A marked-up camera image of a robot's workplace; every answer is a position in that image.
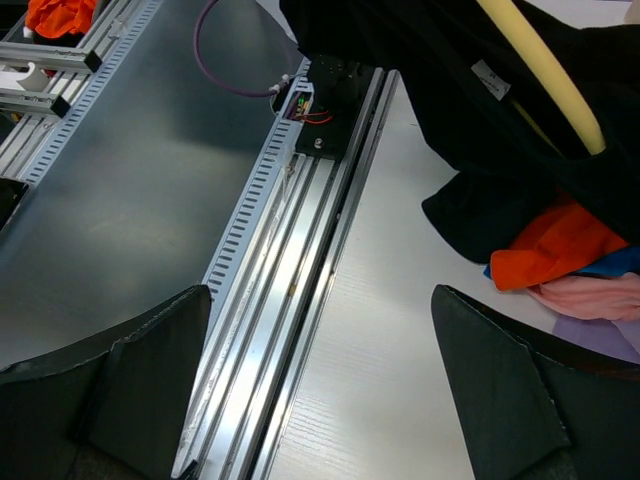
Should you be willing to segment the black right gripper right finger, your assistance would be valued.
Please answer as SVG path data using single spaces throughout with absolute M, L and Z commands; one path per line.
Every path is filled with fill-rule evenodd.
M 448 285 L 431 314 L 475 478 L 638 478 L 638 365 Z

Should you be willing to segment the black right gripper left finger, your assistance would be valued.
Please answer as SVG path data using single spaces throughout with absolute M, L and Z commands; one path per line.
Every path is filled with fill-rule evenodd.
M 194 479 L 173 467 L 211 309 L 192 286 L 1 371 L 4 479 Z

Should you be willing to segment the black t shirt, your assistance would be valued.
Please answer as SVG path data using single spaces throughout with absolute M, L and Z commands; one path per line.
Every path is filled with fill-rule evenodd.
M 578 29 L 525 1 L 523 16 L 604 134 L 590 154 L 474 1 L 284 1 L 301 52 L 397 70 L 426 143 L 455 171 L 422 208 L 464 258 L 485 263 L 565 192 L 639 240 L 639 29 Z

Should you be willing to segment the yellow hanger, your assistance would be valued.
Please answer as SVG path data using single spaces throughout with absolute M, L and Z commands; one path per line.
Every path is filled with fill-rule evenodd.
M 591 108 L 514 2 L 478 0 L 477 3 L 554 101 L 587 151 L 591 155 L 602 153 L 606 143 Z

